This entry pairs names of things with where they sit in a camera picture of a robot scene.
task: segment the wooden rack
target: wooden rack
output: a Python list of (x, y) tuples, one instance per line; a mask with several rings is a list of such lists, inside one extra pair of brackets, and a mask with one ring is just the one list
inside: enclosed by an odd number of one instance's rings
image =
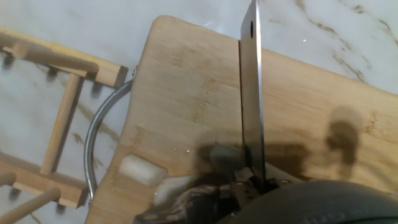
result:
[(2, 27), (0, 50), (17, 59), (70, 73), (42, 166), (0, 153), (0, 187), (10, 185), (38, 195), (1, 216), (0, 224), (15, 223), (51, 201), (71, 208), (84, 205), (88, 193), (86, 183), (56, 172), (62, 140), (73, 117), (74, 102), (79, 98), (84, 78), (119, 87), (126, 79), (128, 68)]

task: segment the bamboo cutting board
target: bamboo cutting board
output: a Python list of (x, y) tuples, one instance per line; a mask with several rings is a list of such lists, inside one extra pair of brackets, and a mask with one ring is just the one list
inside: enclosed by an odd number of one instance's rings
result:
[[(129, 223), (155, 189), (118, 174), (135, 153), (169, 176), (210, 172), (215, 141), (242, 143), (238, 41), (169, 16), (150, 30), (126, 123), (86, 223)], [(262, 51), (267, 162), (307, 179), (398, 193), (398, 99)]]

